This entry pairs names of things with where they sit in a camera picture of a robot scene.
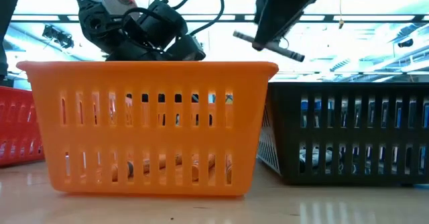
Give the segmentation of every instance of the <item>table surface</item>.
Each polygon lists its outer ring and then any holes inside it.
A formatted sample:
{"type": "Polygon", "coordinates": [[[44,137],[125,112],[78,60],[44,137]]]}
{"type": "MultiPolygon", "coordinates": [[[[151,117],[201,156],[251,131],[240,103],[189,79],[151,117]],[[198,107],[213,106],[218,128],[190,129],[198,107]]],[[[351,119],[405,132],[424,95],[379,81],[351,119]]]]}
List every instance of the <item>table surface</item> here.
{"type": "Polygon", "coordinates": [[[0,223],[428,223],[429,189],[291,187],[257,163],[238,199],[76,196],[44,162],[0,169],[0,223]]]}

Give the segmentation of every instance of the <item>plastic basket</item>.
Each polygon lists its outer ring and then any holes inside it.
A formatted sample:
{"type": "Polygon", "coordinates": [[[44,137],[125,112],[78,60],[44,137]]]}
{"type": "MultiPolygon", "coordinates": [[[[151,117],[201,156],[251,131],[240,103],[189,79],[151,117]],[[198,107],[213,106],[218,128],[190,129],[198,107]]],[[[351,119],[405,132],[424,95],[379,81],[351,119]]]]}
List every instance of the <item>plastic basket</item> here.
{"type": "Polygon", "coordinates": [[[273,83],[258,158],[289,184],[423,184],[429,84],[273,83]]]}
{"type": "Polygon", "coordinates": [[[32,92],[0,87],[0,166],[43,159],[32,92]]]}
{"type": "Polygon", "coordinates": [[[267,82],[277,65],[21,62],[18,67],[32,84],[56,190],[242,195],[249,189],[267,82]],[[192,100],[197,95],[199,102],[192,100]],[[180,177],[176,154],[182,158],[180,177]],[[193,181],[195,154],[198,182],[193,181]],[[211,155],[216,164],[209,177],[211,155]]]}

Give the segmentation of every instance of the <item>red basket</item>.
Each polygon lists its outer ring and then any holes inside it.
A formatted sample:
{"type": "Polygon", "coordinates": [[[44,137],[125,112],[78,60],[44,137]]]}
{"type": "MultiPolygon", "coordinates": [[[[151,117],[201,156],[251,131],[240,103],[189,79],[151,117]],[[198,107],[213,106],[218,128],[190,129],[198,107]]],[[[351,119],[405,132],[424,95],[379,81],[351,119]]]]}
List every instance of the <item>red basket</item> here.
{"type": "Polygon", "coordinates": [[[0,166],[44,158],[32,92],[0,87],[0,166]]]}

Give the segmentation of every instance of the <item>black basket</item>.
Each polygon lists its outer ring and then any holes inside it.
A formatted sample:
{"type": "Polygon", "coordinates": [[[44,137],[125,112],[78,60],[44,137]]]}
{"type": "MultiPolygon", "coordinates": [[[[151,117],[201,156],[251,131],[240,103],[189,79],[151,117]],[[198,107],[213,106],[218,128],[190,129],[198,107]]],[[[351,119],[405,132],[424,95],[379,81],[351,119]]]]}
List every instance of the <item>black basket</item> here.
{"type": "Polygon", "coordinates": [[[271,83],[258,158],[288,184],[426,184],[429,84],[271,83]]]}

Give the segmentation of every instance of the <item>orange basket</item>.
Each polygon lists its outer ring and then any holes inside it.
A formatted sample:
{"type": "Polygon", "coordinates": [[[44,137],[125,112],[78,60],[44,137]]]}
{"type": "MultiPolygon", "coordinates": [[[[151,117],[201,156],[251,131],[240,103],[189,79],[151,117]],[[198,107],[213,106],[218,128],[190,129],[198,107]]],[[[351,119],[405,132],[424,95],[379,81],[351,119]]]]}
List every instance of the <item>orange basket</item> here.
{"type": "Polygon", "coordinates": [[[0,166],[43,159],[32,92],[0,87],[0,166]]]}
{"type": "Polygon", "coordinates": [[[21,62],[52,186],[234,196],[251,186],[269,62],[21,62]]]}

